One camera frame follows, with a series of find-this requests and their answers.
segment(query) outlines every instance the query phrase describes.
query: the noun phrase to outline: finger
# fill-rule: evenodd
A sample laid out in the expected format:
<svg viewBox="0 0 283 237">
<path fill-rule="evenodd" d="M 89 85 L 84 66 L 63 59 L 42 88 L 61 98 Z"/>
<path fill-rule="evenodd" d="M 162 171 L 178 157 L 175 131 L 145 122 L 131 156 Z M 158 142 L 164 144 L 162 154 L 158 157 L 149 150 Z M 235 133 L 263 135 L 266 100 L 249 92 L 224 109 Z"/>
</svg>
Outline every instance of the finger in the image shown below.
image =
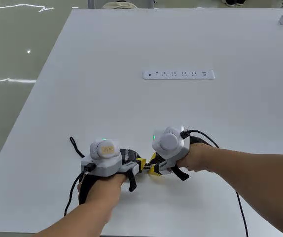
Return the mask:
<svg viewBox="0 0 283 237">
<path fill-rule="evenodd" d="M 125 174 L 115 174 L 112 179 L 119 184 L 123 184 L 126 180 L 126 176 Z"/>
<path fill-rule="evenodd" d="M 179 167 L 186 167 L 186 159 L 182 158 L 180 160 L 177 161 L 177 166 Z"/>
</svg>

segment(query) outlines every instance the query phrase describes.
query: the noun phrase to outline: sticker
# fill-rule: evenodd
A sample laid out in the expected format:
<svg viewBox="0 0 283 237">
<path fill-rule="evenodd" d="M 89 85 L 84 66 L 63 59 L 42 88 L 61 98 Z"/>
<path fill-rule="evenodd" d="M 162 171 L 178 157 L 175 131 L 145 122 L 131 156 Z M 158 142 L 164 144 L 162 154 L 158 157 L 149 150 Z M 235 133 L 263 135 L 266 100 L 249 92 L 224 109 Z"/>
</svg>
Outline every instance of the sticker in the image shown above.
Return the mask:
<svg viewBox="0 0 283 237">
<path fill-rule="evenodd" d="M 101 152 L 102 152 L 103 155 L 113 154 L 114 153 L 114 146 L 101 147 Z"/>
</svg>

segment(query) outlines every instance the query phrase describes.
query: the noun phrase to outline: wrist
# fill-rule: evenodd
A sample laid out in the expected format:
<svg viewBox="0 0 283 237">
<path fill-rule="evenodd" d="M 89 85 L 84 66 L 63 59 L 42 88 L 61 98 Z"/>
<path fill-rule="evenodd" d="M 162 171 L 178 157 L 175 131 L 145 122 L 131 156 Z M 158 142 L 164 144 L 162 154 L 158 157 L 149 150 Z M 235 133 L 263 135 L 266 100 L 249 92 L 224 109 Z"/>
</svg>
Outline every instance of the wrist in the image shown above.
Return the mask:
<svg viewBox="0 0 283 237">
<path fill-rule="evenodd" d="M 204 151 L 202 152 L 202 160 L 204 160 L 205 170 L 208 172 L 216 172 L 215 169 L 215 158 L 217 158 L 217 153 L 219 152 L 219 148 L 206 146 Z"/>
</svg>

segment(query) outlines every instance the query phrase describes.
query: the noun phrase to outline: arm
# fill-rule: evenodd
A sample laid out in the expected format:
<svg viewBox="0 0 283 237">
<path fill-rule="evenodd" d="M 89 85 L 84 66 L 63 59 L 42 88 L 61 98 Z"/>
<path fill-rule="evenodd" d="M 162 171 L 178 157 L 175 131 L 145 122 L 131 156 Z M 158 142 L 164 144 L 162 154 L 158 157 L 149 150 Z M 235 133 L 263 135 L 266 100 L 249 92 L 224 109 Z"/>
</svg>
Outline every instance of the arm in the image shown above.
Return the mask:
<svg viewBox="0 0 283 237">
<path fill-rule="evenodd" d="M 193 144 L 178 165 L 217 173 L 283 232 L 283 155 L 255 155 Z"/>
<path fill-rule="evenodd" d="M 35 234 L 35 237 L 99 237 L 117 205 L 121 185 L 126 177 L 116 174 L 108 179 L 98 180 L 84 204 L 79 205 L 54 225 Z"/>
</svg>

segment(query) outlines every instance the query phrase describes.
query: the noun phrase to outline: forearm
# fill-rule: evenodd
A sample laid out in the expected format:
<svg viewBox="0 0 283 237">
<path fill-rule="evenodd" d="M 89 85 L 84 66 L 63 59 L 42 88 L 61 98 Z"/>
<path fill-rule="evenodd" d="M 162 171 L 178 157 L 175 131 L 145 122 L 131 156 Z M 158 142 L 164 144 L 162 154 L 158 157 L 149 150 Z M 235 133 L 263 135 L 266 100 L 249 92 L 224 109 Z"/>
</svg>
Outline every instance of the forearm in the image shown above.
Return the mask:
<svg viewBox="0 0 283 237">
<path fill-rule="evenodd" d="M 66 217 L 35 234 L 35 237 L 99 237 L 111 215 L 112 206 L 91 201 L 78 206 Z"/>
<path fill-rule="evenodd" d="M 226 180 L 261 216 L 283 231 L 283 155 L 208 149 L 207 170 Z"/>
</svg>

